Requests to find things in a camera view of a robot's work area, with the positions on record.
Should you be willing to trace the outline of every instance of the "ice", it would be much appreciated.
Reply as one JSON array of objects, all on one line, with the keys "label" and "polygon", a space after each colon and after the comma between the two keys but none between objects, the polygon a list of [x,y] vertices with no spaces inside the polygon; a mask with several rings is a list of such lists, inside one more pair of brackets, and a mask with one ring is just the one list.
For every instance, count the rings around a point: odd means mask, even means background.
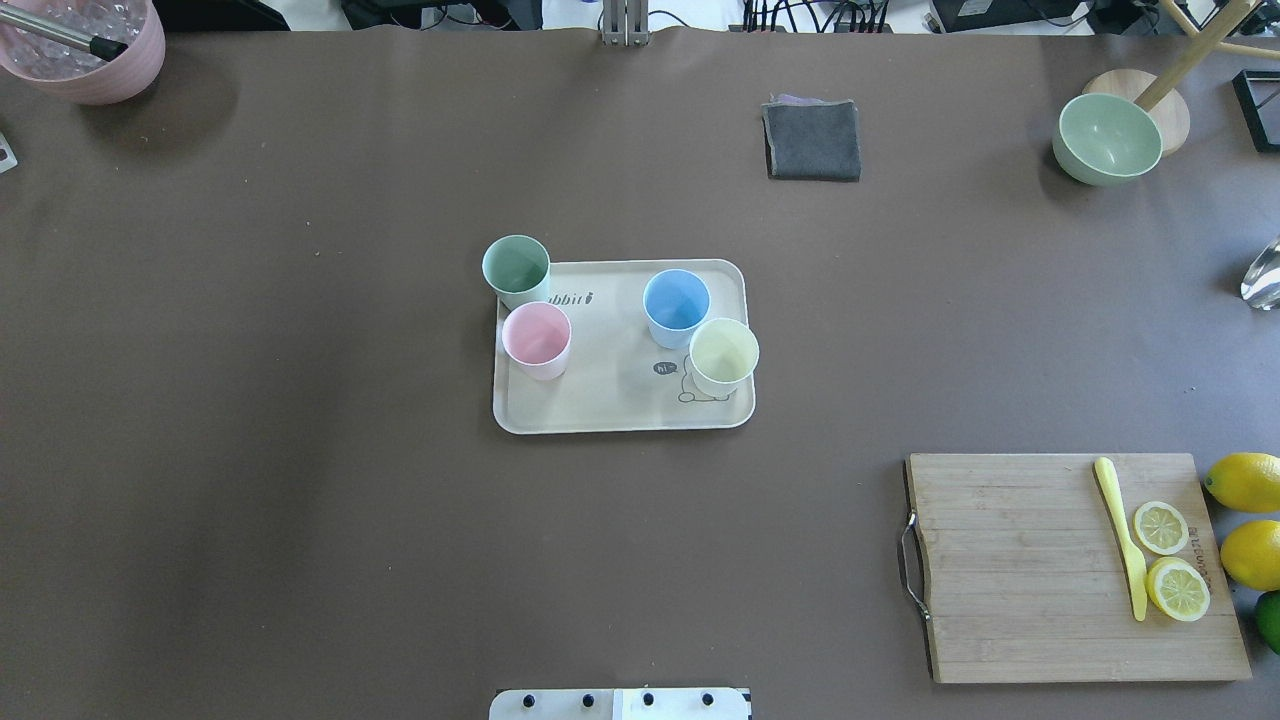
[{"label": "ice", "polygon": [[[120,42],[133,42],[142,32],[146,4],[141,0],[61,1],[45,5],[44,14],[67,27]],[[5,35],[9,59],[24,73],[38,79],[65,79],[105,63],[65,45],[17,31]]]}]

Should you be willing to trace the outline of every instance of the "lemon slice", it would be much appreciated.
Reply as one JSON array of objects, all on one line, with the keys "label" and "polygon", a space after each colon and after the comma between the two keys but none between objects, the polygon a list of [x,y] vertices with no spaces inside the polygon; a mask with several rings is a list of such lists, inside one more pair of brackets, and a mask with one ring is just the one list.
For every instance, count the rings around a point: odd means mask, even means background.
[{"label": "lemon slice", "polygon": [[1187,519],[1167,502],[1152,501],[1133,514],[1138,542],[1156,555],[1172,555],[1187,544]]},{"label": "lemon slice", "polygon": [[1174,620],[1190,623],[1208,611],[1208,585],[1181,557],[1161,557],[1151,565],[1147,596]]}]

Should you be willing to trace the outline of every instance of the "yellow knife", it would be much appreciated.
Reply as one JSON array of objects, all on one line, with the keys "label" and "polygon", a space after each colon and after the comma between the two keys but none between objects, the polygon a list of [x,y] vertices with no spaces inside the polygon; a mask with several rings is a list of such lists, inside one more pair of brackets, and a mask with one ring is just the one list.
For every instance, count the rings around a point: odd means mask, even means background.
[{"label": "yellow knife", "polygon": [[1124,571],[1129,575],[1129,600],[1133,602],[1133,619],[1147,619],[1147,557],[1142,550],[1134,544],[1129,537],[1129,520],[1124,515],[1124,500],[1120,497],[1120,480],[1116,478],[1116,466],[1110,457],[1098,457],[1093,462],[1093,471],[1098,475],[1098,487],[1102,488],[1102,500],[1107,503],[1107,512],[1111,515],[1111,525],[1116,530],[1116,541],[1120,543],[1120,559],[1124,560]]}]

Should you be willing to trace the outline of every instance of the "whole lemon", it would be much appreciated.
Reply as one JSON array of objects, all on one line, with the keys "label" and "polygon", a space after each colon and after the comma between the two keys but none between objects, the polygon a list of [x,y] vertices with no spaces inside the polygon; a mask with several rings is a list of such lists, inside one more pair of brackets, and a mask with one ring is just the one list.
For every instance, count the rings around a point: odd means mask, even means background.
[{"label": "whole lemon", "polygon": [[1204,489],[1240,512],[1280,510],[1280,457],[1265,452],[1233,452],[1204,475]]},{"label": "whole lemon", "polygon": [[1222,569],[1256,591],[1280,591],[1280,521],[1253,520],[1222,541]]},{"label": "whole lemon", "polygon": [[1253,619],[1258,624],[1258,634],[1280,655],[1280,592],[1262,593],[1253,607]]}]

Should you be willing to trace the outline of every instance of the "folded towel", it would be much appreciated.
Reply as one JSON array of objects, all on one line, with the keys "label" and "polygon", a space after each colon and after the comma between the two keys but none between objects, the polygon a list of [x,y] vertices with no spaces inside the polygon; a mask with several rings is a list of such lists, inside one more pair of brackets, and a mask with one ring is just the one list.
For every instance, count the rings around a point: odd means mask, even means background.
[{"label": "folded towel", "polygon": [[858,106],[780,95],[763,105],[769,177],[856,181],[863,174],[858,147]]}]

